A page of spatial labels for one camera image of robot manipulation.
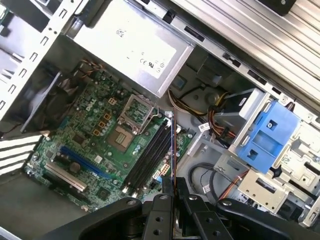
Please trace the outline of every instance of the screw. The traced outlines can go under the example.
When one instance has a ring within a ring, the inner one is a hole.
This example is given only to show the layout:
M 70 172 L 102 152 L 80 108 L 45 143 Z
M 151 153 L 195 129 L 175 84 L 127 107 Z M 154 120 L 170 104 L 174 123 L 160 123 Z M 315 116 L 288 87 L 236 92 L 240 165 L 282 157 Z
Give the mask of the screw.
M 195 196 L 195 195 L 190 195 L 190 196 L 189 196 L 189 199 L 190 199 L 190 200 L 197 200 L 197 199 L 198 199 L 198 197 L 197 197 L 197 196 Z
M 161 200 L 166 200 L 166 199 L 168 199 L 168 196 L 166 196 L 166 195 L 161 195 L 159 198 L 160 198 Z
M 130 201 L 128 201 L 126 204 L 128 204 L 128 205 L 134 205 L 134 204 L 136 204 L 136 201 L 135 201 L 135 200 L 130 200 Z
M 225 201 L 222 202 L 222 205 L 224 205 L 224 206 L 231 206 L 232 203 L 231 203 L 230 201 L 225 200 Z

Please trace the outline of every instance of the screw hole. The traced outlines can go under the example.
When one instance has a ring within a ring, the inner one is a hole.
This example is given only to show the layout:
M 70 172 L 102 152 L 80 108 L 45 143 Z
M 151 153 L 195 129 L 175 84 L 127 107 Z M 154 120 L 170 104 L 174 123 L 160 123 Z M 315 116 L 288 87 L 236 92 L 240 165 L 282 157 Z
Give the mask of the screw hole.
M 153 234 L 159 236 L 161 234 L 161 230 L 160 229 L 154 230 Z
M 212 224 L 214 222 L 214 220 L 210 217 L 208 217 L 205 221 L 209 224 Z
M 216 236 L 216 237 L 217 237 L 217 236 L 220 236 L 221 232 L 219 232 L 219 231 L 214 231 L 212 234 L 213 234 L 213 236 Z
M 164 220 L 164 218 L 161 217 L 161 216 L 157 216 L 157 217 L 155 218 L 155 220 L 156 220 L 157 222 L 162 222 L 162 221 Z

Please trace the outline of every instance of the green circuit board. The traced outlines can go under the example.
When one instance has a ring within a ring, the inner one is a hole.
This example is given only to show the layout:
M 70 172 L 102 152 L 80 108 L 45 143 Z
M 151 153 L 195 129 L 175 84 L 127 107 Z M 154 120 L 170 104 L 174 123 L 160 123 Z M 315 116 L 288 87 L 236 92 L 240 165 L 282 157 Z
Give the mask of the green circuit board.
M 43 138 L 26 164 L 25 172 L 89 212 L 126 197 L 121 191 L 126 176 L 159 127 L 168 121 L 159 114 L 151 119 L 141 134 L 134 135 L 128 126 L 117 121 L 131 95 L 132 92 L 113 81 L 107 73 L 96 74 L 58 130 L 49 138 Z M 127 115 L 129 112 L 133 119 L 141 123 L 140 118 L 145 118 L 148 111 L 143 104 L 133 101 Z M 177 134 L 180 157 L 191 140 L 192 135 L 184 129 Z M 63 147 L 86 160 L 103 176 L 61 154 Z M 170 153 L 163 156 L 150 173 L 147 188 L 139 193 L 139 199 L 143 200 L 150 192 L 161 188 L 161 181 L 153 179 L 153 174 L 164 164 L 170 164 Z M 68 184 L 59 185 L 61 179 L 53 184 L 48 178 L 51 172 L 45 167 L 52 162 L 85 183 L 87 188 L 83 192 L 76 191 Z

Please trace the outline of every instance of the blue pci express slot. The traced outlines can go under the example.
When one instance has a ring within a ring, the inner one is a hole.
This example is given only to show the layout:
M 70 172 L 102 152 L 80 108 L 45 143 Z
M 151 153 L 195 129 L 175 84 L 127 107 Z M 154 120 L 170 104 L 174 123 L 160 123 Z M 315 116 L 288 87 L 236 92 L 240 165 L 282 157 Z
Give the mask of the blue pci express slot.
M 69 148 L 67 148 L 66 146 L 62 146 L 60 148 L 60 152 L 66 156 L 69 156 L 72 158 L 72 160 L 74 160 L 75 162 L 77 162 L 78 164 L 80 164 L 82 167 L 92 171 L 93 173 L 97 174 L 100 177 L 106 178 L 106 179 L 111 179 L 111 176 L 109 174 L 104 173 L 103 171 L 101 171 L 99 168 L 97 168 L 96 166 L 94 166 L 92 163 L 88 162 L 86 159 L 84 159 L 82 156 L 76 154 L 74 151 L 70 150 Z

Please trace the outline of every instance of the ram slot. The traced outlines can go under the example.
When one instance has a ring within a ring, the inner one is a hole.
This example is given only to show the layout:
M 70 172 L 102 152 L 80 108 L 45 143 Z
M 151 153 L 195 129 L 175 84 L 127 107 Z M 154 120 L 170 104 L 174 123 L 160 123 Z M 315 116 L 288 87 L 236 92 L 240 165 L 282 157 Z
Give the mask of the ram slot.
M 87 188 L 87 184 L 77 179 L 75 176 L 72 176 L 70 173 L 66 172 L 58 165 L 47 162 L 44 166 L 49 172 L 54 174 L 55 176 L 61 178 L 62 180 L 66 181 L 68 184 L 73 186 L 74 188 L 78 189 L 80 192 L 83 192 Z
M 160 126 L 154 137 L 133 166 L 123 185 L 138 192 L 150 178 L 155 167 L 170 149 L 171 132 L 166 124 Z

